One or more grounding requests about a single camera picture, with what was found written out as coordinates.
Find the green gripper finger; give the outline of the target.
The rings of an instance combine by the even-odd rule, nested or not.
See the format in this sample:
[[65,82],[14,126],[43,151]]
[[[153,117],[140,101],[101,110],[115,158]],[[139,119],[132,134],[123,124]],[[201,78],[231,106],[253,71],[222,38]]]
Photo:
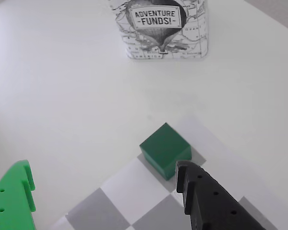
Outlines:
[[28,160],[17,161],[0,180],[0,230],[34,230],[35,190]]

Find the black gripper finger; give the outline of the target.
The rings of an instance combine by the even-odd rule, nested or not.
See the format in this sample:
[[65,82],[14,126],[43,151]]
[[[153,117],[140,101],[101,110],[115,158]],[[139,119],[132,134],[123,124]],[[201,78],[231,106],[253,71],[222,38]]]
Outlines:
[[276,227],[246,197],[237,201],[201,166],[177,161],[176,191],[193,230],[274,230]]

